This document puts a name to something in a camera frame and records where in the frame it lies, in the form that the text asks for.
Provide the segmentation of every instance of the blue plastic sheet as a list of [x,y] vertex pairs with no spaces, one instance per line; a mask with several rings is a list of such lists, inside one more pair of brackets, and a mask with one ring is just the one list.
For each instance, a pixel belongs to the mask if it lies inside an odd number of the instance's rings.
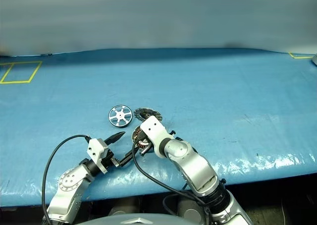
[[[104,50],[4,62],[42,61],[30,83],[0,84],[0,206],[38,205],[45,164],[68,136],[107,138],[111,107],[150,107],[190,142],[228,184],[317,170],[317,67],[289,54],[237,49]],[[10,65],[2,65],[2,77]],[[34,65],[7,75],[32,74]],[[131,149],[134,119],[111,149]],[[87,143],[74,139],[56,154],[47,201],[60,175],[76,166]],[[141,167],[175,188],[184,181],[167,159],[138,158]],[[132,163],[99,175],[83,200],[163,192]]]

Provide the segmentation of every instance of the white backdrop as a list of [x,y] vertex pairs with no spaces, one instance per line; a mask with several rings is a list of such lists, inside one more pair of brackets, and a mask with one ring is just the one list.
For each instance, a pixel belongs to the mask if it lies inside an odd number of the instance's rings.
[[317,0],[0,0],[0,54],[242,47],[317,52]]

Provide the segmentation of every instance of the black pointed tool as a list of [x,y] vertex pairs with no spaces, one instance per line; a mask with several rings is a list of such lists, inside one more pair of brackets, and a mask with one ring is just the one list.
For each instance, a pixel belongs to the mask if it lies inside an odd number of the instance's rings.
[[125,132],[118,132],[112,136],[110,136],[109,138],[107,138],[104,142],[107,144],[107,145],[110,145],[111,143],[115,143],[117,140],[119,140],[123,134]]

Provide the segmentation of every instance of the blue table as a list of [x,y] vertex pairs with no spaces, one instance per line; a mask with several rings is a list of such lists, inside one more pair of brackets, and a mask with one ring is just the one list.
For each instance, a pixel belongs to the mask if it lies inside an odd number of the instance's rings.
[[[40,204],[55,146],[74,134],[105,139],[119,132],[107,118],[118,104],[161,112],[165,127],[189,141],[228,184],[317,170],[317,67],[310,59],[245,49],[156,49],[3,57],[0,63],[0,206]],[[117,158],[130,150],[139,124],[134,119],[111,145]],[[59,176],[88,157],[86,150],[83,139],[74,139],[58,151],[47,201]],[[157,179],[183,185],[168,160],[155,154],[138,160]],[[98,176],[83,199],[163,191],[129,163]]]

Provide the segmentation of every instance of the gray wall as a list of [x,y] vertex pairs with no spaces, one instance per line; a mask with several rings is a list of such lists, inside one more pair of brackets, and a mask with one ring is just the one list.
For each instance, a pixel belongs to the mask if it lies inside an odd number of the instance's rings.
[[317,0],[0,0],[0,53],[244,47],[317,52]]

